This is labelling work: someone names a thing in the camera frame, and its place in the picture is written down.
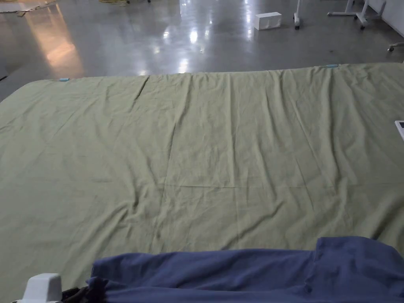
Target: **white box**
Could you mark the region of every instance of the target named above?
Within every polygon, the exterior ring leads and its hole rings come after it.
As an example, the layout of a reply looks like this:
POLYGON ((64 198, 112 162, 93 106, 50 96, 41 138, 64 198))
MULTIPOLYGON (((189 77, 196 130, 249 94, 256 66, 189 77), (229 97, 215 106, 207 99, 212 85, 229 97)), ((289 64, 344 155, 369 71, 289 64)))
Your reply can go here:
POLYGON ((280 27, 282 15, 278 12, 255 15, 254 27, 257 30, 280 27))

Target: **green bedsheet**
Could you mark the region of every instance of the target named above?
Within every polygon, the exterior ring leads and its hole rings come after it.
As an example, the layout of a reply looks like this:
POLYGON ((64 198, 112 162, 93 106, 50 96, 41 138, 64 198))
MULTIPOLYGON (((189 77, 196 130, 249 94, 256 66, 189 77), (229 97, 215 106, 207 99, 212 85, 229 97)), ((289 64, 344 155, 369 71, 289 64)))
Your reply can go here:
POLYGON ((404 253, 404 65, 30 83, 0 103, 0 299, 129 252, 404 253))

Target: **blue cloth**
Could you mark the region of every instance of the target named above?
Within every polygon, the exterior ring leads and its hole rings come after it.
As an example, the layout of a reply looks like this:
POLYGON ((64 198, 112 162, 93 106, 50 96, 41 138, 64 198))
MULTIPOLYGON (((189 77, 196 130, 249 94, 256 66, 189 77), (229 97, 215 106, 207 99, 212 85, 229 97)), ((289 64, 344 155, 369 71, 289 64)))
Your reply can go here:
POLYGON ((404 302, 404 260, 367 238, 320 238, 315 251, 120 255, 96 261, 88 284, 110 303, 404 302))

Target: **white equipment stand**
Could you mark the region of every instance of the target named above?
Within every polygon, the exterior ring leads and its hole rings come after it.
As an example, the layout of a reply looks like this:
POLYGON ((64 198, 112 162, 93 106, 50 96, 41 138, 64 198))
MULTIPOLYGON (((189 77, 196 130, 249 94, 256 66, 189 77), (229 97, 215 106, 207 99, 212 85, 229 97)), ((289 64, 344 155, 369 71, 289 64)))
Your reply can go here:
POLYGON ((61 303, 62 279, 58 274, 40 274, 28 280, 24 296, 17 303, 61 303))
POLYGON ((299 13, 300 13, 300 1, 301 0, 297 0, 297 9, 296 12, 293 16, 293 20, 295 21, 295 29, 299 29, 300 28, 300 18, 299 18, 299 13))
POLYGON ((384 8, 386 6, 386 1, 384 1, 382 8, 377 15, 367 16, 365 13, 366 13, 366 9, 369 6, 369 0, 365 0, 365 4, 363 5, 362 12, 360 12, 360 13, 356 13, 351 10, 351 7, 354 3, 355 3, 354 0, 348 0, 347 7, 345 8, 345 12, 329 12, 327 14, 327 16, 354 16, 353 18, 355 20, 359 19, 359 21, 361 23, 360 29, 364 30, 365 27, 368 25, 368 20, 381 18, 384 8))
POLYGON ((329 12, 327 16, 356 16, 356 13, 351 10, 351 7, 355 4, 354 0, 348 0, 345 12, 329 12))
POLYGON ((366 9, 368 8, 368 6, 369 6, 369 0, 366 0, 365 5, 363 6, 362 12, 357 13, 356 16, 353 17, 355 20, 359 19, 359 21, 361 23, 360 29, 362 29, 362 30, 364 30, 365 27, 368 25, 368 20, 381 19, 381 16, 382 16, 382 14, 384 12, 384 8, 386 7, 386 1, 383 2, 383 5, 382 5, 382 7, 380 9, 380 12, 375 16, 367 16, 367 15, 365 15, 365 12, 366 12, 366 9))

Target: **polished concrete floor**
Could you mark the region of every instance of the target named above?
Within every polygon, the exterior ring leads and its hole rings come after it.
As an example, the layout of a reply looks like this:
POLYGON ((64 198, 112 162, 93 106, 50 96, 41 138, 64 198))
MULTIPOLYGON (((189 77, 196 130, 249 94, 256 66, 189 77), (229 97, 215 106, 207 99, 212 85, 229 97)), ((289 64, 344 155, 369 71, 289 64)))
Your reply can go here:
POLYGON ((343 10, 343 0, 304 0, 296 31, 296 2, 58 0, 22 18, 0 14, 0 58, 10 74, 0 82, 0 101, 41 79, 403 61, 404 50, 386 50, 404 38, 382 21, 362 32, 352 17, 326 16, 343 10), (272 11, 283 15, 281 28, 254 29, 254 15, 272 11))

